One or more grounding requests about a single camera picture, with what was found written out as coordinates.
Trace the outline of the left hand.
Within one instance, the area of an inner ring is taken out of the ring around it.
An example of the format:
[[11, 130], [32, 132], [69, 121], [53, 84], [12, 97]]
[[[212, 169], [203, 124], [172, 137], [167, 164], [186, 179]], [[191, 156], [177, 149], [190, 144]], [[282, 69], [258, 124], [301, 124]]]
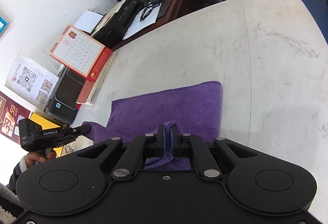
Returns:
[[38, 162], [40, 164], [40, 163], [47, 162], [49, 160], [53, 160], [56, 157], [57, 157], [57, 153], [55, 152], [55, 150], [50, 151], [46, 155], [46, 157], [44, 157], [42, 154], [40, 154], [38, 152], [29, 152], [25, 156], [25, 161], [26, 161], [27, 167], [30, 168], [35, 165], [35, 162]]

